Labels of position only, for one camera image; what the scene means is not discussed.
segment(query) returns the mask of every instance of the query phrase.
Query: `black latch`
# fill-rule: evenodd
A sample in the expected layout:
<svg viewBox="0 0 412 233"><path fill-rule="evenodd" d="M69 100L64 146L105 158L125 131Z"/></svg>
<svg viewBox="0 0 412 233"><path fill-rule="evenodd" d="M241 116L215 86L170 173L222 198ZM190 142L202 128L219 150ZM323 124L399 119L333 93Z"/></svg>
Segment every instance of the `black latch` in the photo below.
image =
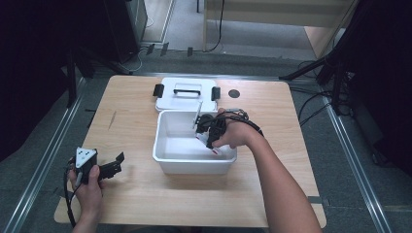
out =
<svg viewBox="0 0 412 233"><path fill-rule="evenodd" d="M154 86L154 96L163 97L164 84L156 84Z"/></svg>
<svg viewBox="0 0 412 233"><path fill-rule="evenodd" d="M215 101L217 99L221 98L221 88L218 86L213 86L212 87L212 101Z"/></svg>

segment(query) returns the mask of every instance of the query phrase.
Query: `person's right arm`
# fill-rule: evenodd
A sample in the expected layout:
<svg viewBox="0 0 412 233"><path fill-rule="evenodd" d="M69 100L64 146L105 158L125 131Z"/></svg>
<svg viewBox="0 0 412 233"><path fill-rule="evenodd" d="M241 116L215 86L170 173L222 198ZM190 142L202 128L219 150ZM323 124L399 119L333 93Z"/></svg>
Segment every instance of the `person's right arm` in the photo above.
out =
<svg viewBox="0 0 412 233"><path fill-rule="evenodd" d="M246 145L254 155L271 232L322 232L306 195L254 128L229 120L226 132L213 143L214 147L223 145Z"/></svg>

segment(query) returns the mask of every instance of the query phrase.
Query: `hand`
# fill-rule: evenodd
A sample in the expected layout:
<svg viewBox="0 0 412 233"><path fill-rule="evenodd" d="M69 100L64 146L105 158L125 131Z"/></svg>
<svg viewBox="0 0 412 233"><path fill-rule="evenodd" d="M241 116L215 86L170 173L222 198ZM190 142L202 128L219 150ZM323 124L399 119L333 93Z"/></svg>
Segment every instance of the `hand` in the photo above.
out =
<svg viewBox="0 0 412 233"><path fill-rule="evenodd" d="M99 166L94 165L88 175L88 184L82 183L75 193L79 199L82 213L74 231L79 228L93 231L102 217L103 195L98 181L99 175ZM69 172L69 179L73 189L75 189L76 178L75 171L71 170Z"/></svg>
<svg viewBox="0 0 412 233"><path fill-rule="evenodd" d="M224 109L220 108L218 114L224 113ZM219 140L212 143L214 148L219 148L224 145L229 145L232 149L240 146L249 146L255 137L262 137L252 126L232 120L226 120L226 132L220 137Z"/></svg>

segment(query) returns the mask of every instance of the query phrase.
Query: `open storage box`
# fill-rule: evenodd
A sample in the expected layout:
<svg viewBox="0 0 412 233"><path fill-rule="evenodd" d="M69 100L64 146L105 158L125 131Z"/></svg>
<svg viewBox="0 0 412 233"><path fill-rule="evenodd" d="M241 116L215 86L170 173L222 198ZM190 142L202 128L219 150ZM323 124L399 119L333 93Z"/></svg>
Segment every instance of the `open storage box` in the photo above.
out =
<svg viewBox="0 0 412 233"><path fill-rule="evenodd" d="M201 113L215 116L216 111ZM237 158L237 150L221 147L214 154L195 138L196 111L164 110L157 120L153 158L166 174L225 174Z"/></svg>

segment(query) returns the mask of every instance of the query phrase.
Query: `black handle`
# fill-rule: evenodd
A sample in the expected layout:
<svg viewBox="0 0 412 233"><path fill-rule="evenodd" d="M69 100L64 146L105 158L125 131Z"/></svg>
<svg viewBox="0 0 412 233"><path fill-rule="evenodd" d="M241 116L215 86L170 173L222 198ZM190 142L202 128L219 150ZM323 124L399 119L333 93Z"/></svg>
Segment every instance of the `black handle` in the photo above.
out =
<svg viewBox="0 0 412 233"><path fill-rule="evenodd" d="M173 92L177 94L178 92L190 92L190 93L197 93L200 95L200 90L184 90L184 89L174 89Z"/></svg>

